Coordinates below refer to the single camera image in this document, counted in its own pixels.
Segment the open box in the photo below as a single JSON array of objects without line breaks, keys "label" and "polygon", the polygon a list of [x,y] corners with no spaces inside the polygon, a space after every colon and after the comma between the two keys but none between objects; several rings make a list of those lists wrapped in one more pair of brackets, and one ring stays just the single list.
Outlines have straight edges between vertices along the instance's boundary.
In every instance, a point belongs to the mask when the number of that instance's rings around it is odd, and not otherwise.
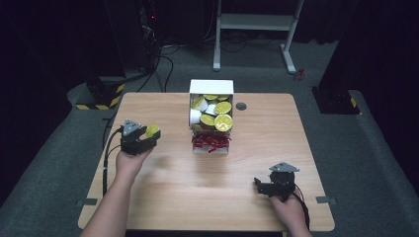
[{"label": "open box", "polygon": [[231,80],[191,80],[189,128],[194,153],[228,153],[233,96]]}]

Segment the wooden table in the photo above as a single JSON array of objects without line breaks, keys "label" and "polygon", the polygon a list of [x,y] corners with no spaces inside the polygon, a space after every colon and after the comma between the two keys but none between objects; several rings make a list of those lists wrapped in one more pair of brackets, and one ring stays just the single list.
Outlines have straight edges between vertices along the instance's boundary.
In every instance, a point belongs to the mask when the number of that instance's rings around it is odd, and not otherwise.
[{"label": "wooden table", "polygon": [[[127,93],[111,132],[125,119],[157,123],[162,135],[144,162],[132,188],[128,229],[283,231],[267,196],[258,195],[253,179],[270,182],[269,168],[287,162],[298,168],[295,183],[308,206],[312,231],[330,231],[334,220],[298,111],[289,94],[234,94],[233,130],[228,154],[194,154],[189,130],[188,93]],[[119,145],[116,135],[111,148]],[[114,151],[109,184],[115,176]],[[103,158],[87,198],[102,198]],[[84,228],[97,205],[84,205]]]}]

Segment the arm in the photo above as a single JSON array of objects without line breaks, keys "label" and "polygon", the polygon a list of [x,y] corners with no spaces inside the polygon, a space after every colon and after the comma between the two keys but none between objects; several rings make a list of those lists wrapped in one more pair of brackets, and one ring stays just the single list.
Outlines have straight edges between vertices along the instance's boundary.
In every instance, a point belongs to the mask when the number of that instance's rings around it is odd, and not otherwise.
[{"label": "arm", "polygon": [[275,213],[283,222],[293,237],[312,236],[305,225],[305,216],[302,206],[293,195],[282,202],[278,197],[271,197]]},{"label": "arm", "polygon": [[114,182],[99,203],[81,236],[125,236],[129,196],[136,175],[152,149],[130,156],[120,151]]}]

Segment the yellow black tape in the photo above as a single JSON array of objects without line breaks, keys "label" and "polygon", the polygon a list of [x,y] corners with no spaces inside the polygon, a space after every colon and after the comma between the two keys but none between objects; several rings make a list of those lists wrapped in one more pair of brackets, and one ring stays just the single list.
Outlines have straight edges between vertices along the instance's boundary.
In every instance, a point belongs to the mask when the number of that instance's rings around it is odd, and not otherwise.
[{"label": "yellow black tape", "polygon": [[76,108],[78,110],[109,110],[109,109],[113,109],[118,102],[121,99],[121,93],[124,90],[126,84],[122,84],[120,85],[116,91],[115,94],[108,96],[109,97],[109,102],[106,104],[76,104]]}]

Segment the yellow lid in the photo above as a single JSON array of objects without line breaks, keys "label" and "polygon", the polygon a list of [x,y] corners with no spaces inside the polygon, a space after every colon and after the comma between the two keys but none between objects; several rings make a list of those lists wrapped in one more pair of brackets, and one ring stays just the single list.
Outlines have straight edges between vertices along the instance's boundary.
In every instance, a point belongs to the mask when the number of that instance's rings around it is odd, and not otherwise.
[{"label": "yellow lid", "polygon": [[213,125],[214,118],[209,115],[202,115],[201,122],[206,125]]},{"label": "yellow lid", "polygon": [[145,136],[146,137],[151,137],[154,135],[154,133],[156,133],[160,128],[158,127],[157,124],[152,124],[152,125],[148,125],[147,129],[145,130]]},{"label": "yellow lid", "polygon": [[233,118],[229,115],[220,115],[215,118],[214,123],[217,130],[228,131],[233,127]]},{"label": "yellow lid", "polygon": [[205,97],[207,100],[209,100],[209,101],[213,101],[213,100],[215,100],[215,99],[218,97],[218,95],[210,95],[210,94],[206,94],[206,95],[204,95],[204,97]]},{"label": "yellow lid", "polygon": [[197,109],[201,103],[203,102],[204,97],[198,97],[193,103],[192,103],[192,109]]},{"label": "yellow lid", "polygon": [[230,95],[218,95],[218,100],[219,101],[225,101],[228,99],[228,97],[230,97]]},{"label": "yellow lid", "polygon": [[213,109],[218,115],[224,115],[231,111],[231,104],[229,102],[220,102]]}]

